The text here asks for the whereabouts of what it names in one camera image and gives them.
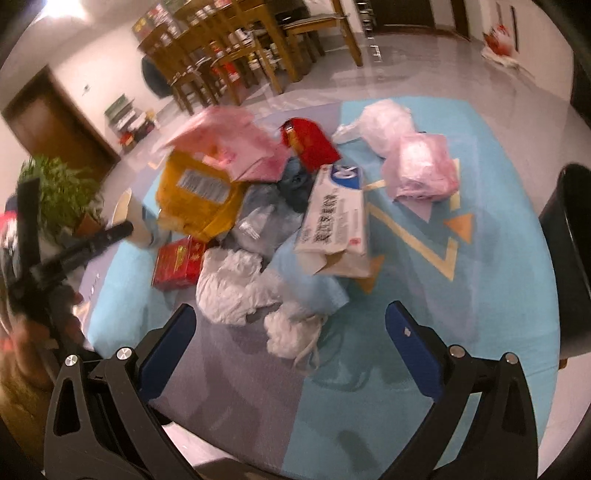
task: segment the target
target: green leaves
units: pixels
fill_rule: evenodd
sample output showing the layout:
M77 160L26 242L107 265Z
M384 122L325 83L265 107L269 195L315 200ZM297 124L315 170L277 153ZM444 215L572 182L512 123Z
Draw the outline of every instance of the green leaves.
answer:
M21 167L18 181L41 180L39 223L47 236L57 240L64 227L75 230L85 213L102 223L100 184L83 176L89 169L74 170L58 157L31 157Z

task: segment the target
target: potted plant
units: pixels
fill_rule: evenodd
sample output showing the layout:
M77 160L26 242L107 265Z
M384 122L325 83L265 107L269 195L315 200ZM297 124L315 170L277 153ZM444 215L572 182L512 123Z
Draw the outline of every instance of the potted plant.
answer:
M104 225L100 214L103 199L100 184L84 176L84 170L73 170L58 157L34 155L21 167L19 181L39 177L39 224L45 236L60 244L64 229L83 237L96 233Z

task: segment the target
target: orange triangle pattern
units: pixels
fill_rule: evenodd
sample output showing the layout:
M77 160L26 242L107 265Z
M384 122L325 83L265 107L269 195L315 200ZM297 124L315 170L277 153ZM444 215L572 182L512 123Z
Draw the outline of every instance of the orange triangle pattern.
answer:
M375 287L375 282L378 279L379 271L382 269L382 264L386 259L385 256L380 255L371 259L369 270L371 275L368 278L356 278L355 281L367 295L369 295Z
M460 215L458 217L450 218L449 220L444 220L443 223L445 223L452 230L452 232L455 232L455 234L467 244L471 244L473 217L473 213L466 213L465 215Z

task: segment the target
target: cardboard box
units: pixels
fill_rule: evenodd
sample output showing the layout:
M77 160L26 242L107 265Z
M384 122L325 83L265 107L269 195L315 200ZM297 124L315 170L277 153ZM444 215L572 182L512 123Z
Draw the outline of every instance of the cardboard box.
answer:
M152 286L161 291L196 285L207 246L188 236L158 250Z
M294 251L309 275L370 276L361 168L320 167Z

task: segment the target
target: white cardboard box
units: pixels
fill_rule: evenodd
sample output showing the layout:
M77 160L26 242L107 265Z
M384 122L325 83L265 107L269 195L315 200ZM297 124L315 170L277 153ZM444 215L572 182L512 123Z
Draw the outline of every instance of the white cardboard box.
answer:
M320 167L294 251L308 275L370 276L361 168Z

